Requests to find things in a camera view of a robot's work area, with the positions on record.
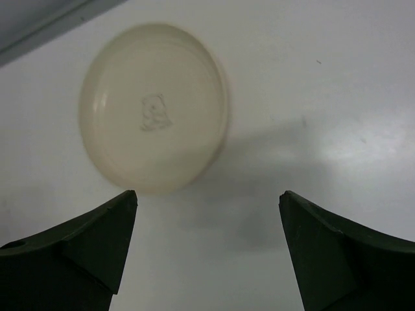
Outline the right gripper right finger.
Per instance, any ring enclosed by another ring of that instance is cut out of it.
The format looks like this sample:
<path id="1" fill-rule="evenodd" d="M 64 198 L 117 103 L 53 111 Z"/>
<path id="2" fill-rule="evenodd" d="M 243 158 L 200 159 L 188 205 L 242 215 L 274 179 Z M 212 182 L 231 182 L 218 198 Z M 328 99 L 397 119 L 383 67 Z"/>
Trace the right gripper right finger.
<path id="1" fill-rule="evenodd" d="M 413 310 L 414 243 L 329 212 L 295 192 L 279 213 L 305 310 Z"/>

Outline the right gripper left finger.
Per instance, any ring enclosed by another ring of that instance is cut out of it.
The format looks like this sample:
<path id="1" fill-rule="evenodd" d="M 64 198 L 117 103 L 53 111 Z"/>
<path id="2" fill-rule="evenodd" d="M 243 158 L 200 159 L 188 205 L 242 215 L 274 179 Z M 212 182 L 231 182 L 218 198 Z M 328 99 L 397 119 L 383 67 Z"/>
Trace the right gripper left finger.
<path id="1" fill-rule="evenodd" d="M 1 246 L 2 310 L 109 310 L 137 212 L 123 192 L 94 210 Z"/>

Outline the cream plate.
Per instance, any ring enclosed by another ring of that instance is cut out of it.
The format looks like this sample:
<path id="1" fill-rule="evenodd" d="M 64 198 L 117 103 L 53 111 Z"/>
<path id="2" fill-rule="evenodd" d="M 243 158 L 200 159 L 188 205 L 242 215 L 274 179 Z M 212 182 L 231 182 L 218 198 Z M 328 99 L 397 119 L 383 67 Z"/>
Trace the cream plate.
<path id="1" fill-rule="evenodd" d="M 78 121 L 86 152 L 110 182 L 140 194 L 176 191 L 222 148 L 228 81 L 195 36 L 147 23 L 109 41 L 82 84 Z"/>

